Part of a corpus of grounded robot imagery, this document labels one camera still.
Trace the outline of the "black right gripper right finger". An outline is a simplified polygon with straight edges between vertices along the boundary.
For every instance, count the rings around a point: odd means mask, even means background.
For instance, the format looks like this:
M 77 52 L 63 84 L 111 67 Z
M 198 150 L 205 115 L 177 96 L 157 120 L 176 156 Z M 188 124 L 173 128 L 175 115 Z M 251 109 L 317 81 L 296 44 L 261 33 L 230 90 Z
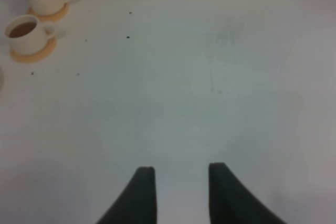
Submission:
M 208 167 L 210 223 L 284 223 L 224 163 Z

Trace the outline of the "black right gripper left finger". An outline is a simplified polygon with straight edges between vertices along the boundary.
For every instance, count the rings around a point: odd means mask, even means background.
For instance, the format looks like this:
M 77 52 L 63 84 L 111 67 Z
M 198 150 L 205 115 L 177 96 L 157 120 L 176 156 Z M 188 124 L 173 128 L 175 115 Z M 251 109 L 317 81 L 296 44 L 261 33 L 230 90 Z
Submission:
M 157 223 L 155 169 L 139 167 L 98 223 Z

